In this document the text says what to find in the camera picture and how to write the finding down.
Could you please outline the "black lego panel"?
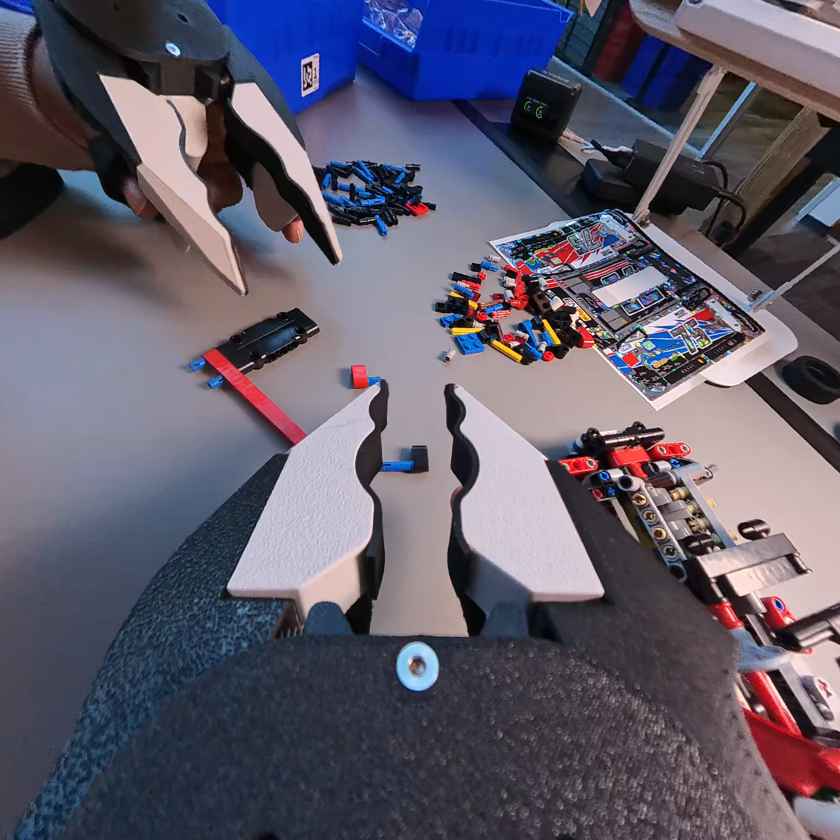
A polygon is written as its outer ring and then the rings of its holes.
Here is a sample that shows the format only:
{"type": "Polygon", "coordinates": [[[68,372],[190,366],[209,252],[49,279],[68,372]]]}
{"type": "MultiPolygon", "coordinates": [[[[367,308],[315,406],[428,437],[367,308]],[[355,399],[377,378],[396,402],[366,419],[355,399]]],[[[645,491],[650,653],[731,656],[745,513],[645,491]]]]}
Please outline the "black lego panel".
{"type": "Polygon", "coordinates": [[[246,375],[278,360],[318,335],[320,327],[299,308],[243,329],[219,344],[216,350],[246,375]]]}

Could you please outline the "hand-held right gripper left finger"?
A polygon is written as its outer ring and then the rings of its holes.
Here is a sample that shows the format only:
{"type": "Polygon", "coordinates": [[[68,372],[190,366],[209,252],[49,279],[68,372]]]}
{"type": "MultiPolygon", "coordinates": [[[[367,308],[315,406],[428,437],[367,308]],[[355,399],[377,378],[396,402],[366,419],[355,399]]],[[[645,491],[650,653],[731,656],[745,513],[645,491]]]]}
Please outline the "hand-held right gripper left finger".
{"type": "Polygon", "coordinates": [[[301,618],[319,602],[373,602],[385,566],[382,470],[389,388],[370,386],[287,455],[227,582],[231,596],[286,599],[301,618]]]}

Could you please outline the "pile of black blue pins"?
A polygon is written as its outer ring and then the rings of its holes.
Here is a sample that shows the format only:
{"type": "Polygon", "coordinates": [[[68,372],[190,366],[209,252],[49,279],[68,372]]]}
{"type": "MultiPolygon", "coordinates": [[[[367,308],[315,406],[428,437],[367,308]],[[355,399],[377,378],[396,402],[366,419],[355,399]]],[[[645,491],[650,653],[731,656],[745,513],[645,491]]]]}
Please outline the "pile of black blue pins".
{"type": "Polygon", "coordinates": [[[437,210],[417,181],[418,163],[386,164],[364,159],[313,166],[331,220],[342,227],[372,226],[382,237],[402,217],[437,210]]]}

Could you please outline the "long red lego beam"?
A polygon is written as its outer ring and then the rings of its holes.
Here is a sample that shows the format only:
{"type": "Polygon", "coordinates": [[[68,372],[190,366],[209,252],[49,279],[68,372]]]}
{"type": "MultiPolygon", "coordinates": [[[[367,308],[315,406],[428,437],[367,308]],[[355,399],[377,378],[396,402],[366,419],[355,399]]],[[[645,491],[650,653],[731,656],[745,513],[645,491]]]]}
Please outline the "long red lego beam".
{"type": "Polygon", "coordinates": [[[307,433],[274,404],[235,364],[218,350],[209,350],[201,357],[258,415],[267,421],[292,446],[302,441],[307,433]]]}

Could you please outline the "black device with green display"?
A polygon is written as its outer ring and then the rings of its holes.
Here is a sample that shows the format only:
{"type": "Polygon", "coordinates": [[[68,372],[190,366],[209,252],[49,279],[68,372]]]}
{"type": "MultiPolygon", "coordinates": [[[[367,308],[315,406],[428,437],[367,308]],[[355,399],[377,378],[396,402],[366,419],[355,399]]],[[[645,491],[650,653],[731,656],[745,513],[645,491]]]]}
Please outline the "black device with green display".
{"type": "Polygon", "coordinates": [[[558,144],[580,100],[583,86],[548,69],[533,68],[522,79],[510,127],[545,144],[558,144]]]}

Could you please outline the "person's left hand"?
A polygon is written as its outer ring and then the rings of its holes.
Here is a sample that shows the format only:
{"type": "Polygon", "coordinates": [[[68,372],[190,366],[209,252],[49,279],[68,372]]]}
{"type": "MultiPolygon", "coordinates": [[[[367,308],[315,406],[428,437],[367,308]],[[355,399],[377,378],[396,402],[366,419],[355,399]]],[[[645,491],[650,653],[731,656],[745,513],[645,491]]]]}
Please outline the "person's left hand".
{"type": "MultiPolygon", "coordinates": [[[[209,203],[216,214],[238,204],[244,194],[242,180],[225,150],[226,129],[223,113],[213,105],[206,110],[207,147],[197,167],[198,176],[207,187],[209,203]]],[[[132,212],[143,219],[158,219],[161,214],[143,194],[135,177],[122,181],[122,197],[132,212]]]]}

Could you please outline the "partly built lego car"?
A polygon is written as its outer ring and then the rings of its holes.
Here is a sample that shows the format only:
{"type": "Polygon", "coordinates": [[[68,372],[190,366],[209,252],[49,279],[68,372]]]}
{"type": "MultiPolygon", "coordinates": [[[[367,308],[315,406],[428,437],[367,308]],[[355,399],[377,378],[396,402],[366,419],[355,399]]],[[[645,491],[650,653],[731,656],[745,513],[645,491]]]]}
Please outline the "partly built lego car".
{"type": "Polygon", "coordinates": [[[839,607],[801,619],[776,590],[811,570],[763,520],[727,530],[706,495],[716,467],[661,427],[586,430],[552,462],[703,604],[738,646],[736,699],[773,780],[811,838],[839,837],[839,699],[814,651],[838,646],[839,607]]]}

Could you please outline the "large blue storage bin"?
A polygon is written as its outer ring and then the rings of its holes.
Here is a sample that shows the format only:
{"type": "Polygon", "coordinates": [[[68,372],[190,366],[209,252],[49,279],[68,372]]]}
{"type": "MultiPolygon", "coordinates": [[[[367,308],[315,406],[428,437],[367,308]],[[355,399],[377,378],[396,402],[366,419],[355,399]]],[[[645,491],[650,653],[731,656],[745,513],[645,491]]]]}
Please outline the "large blue storage bin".
{"type": "Polygon", "coordinates": [[[544,1],[430,1],[408,49],[364,20],[359,58],[412,100],[513,98],[545,67],[574,11],[544,1]]]}

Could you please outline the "small crinkled plastic bag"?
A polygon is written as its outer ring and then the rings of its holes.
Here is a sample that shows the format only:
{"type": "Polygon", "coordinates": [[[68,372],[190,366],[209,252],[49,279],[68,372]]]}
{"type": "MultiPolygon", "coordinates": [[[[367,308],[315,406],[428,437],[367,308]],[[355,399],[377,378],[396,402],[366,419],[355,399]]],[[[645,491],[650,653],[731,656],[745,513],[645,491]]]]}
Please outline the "small crinkled plastic bag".
{"type": "Polygon", "coordinates": [[[364,1],[364,20],[397,43],[414,49],[427,2],[364,1]]]}

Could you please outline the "colourful sticker sheet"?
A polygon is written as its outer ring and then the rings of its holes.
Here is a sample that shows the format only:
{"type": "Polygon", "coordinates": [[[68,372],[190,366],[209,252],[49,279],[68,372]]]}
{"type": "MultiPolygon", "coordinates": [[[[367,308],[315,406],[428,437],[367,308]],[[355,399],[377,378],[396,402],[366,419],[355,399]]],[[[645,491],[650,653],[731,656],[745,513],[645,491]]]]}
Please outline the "colourful sticker sheet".
{"type": "Polygon", "coordinates": [[[574,307],[601,357],[656,409],[734,373],[768,341],[760,320],[620,211],[560,220],[488,246],[519,274],[542,313],[574,307]]]}

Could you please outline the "pile of mixed lego pieces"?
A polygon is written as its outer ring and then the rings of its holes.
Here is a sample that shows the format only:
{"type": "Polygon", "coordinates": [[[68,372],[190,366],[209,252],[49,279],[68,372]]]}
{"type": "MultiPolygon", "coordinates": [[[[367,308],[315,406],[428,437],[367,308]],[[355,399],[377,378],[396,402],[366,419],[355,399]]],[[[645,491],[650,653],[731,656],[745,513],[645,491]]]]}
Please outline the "pile of mixed lego pieces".
{"type": "Polygon", "coordinates": [[[494,350],[528,366],[595,347],[590,317],[564,286],[527,276],[525,269],[504,265],[498,257],[450,271],[433,310],[449,340],[443,352],[455,348],[455,358],[494,350]]]}

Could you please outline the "person's left forearm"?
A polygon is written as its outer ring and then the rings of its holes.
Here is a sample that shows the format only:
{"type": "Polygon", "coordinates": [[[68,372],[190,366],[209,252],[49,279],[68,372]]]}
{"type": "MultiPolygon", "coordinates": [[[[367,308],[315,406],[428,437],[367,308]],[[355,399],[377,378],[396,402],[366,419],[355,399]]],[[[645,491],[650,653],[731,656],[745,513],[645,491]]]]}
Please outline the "person's left forearm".
{"type": "Polygon", "coordinates": [[[1,11],[1,160],[91,171],[88,126],[76,115],[33,17],[1,11]]]}

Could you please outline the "black lego tyre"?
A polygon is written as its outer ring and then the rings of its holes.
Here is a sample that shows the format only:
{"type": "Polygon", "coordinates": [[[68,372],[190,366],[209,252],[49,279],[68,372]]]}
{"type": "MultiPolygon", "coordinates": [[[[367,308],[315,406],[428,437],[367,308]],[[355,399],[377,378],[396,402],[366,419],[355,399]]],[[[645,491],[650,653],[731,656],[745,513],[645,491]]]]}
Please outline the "black lego tyre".
{"type": "Polygon", "coordinates": [[[811,355],[800,356],[781,369],[780,376],[797,395],[814,404],[839,399],[839,370],[811,355]]]}

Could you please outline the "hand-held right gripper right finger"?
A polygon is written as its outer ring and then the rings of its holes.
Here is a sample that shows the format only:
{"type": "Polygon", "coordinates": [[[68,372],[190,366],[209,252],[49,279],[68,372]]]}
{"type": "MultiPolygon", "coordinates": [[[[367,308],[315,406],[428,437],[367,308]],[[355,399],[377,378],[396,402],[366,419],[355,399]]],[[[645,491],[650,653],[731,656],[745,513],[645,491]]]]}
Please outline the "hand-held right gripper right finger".
{"type": "Polygon", "coordinates": [[[465,620],[499,604],[593,602],[604,587],[548,460],[467,390],[445,387],[453,438],[448,572],[465,620]]]}

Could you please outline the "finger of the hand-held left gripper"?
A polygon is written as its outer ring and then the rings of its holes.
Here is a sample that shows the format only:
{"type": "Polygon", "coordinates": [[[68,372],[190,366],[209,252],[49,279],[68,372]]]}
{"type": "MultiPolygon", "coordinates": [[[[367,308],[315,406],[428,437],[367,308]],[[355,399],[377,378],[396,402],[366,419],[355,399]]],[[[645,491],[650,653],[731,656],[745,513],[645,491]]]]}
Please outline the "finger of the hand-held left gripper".
{"type": "Polygon", "coordinates": [[[333,265],[342,250],[308,154],[254,81],[229,98],[229,158],[254,195],[259,217],[279,232],[299,218],[333,265]]]}
{"type": "Polygon", "coordinates": [[[230,234],[196,173],[208,147],[206,105],[191,96],[154,94],[129,78],[99,79],[139,156],[143,194],[237,294],[246,295],[230,234]]]}

